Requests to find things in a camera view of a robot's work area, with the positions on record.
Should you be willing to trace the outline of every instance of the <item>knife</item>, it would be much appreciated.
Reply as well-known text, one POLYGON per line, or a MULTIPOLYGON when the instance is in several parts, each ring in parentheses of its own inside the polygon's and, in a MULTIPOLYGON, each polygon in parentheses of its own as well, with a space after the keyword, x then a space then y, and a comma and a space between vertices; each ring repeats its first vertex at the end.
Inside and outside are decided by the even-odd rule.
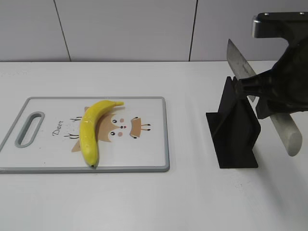
MULTIPOLYGON (((249 78, 256 75, 250 64, 230 39, 228 40, 227 46, 227 61, 237 79, 249 78)), ((248 97, 252 102, 256 98, 252 95, 248 97)), ((271 115, 270 119, 289 156, 298 154, 302 147, 303 137, 290 114, 277 113, 271 115)))

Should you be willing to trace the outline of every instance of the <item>cutting board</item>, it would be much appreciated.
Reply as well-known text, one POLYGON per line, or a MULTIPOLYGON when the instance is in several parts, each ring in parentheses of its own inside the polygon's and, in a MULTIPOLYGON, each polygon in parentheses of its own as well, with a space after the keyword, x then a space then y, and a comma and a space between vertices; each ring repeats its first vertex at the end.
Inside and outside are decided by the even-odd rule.
POLYGON ((162 97, 31 97, 0 144, 0 173, 164 172, 169 170, 162 97), (124 106, 96 128, 100 160, 93 169, 79 146, 85 110, 101 100, 124 106))

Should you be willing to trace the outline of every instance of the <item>white table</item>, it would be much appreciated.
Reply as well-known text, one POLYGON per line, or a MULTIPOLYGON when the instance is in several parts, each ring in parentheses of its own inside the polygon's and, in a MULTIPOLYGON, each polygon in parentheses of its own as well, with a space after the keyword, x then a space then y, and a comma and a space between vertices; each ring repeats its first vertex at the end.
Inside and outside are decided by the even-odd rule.
MULTIPOLYGON (((274 62, 252 62, 257 73, 274 62)), ((163 96, 166 173, 0 174, 0 230, 306 231, 308 115, 289 157, 270 119, 254 152, 258 169, 219 169, 205 112, 214 112, 227 62, 0 63, 0 139, 30 96, 163 96)))

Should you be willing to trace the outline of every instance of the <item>black stand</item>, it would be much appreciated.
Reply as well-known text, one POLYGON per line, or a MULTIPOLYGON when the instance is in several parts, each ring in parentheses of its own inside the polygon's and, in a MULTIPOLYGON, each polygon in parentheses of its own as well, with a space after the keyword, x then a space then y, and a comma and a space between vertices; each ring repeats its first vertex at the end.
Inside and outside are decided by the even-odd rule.
POLYGON ((258 167, 252 148, 261 126, 247 98, 238 99, 233 81, 227 77, 218 112, 207 113, 220 168, 258 167))

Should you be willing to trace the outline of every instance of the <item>banana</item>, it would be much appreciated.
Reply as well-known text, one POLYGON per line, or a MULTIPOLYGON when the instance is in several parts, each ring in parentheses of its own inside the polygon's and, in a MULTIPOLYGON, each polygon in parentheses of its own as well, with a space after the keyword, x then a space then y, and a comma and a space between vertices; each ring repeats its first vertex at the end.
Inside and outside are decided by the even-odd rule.
POLYGON ((81 152, 88 165, 96 167, 99 160, 95 128, 98 120, 115 106, 124 105, 123 102, 109 100, 99 101, 87 109, 80 122, 79 142, 81 152))

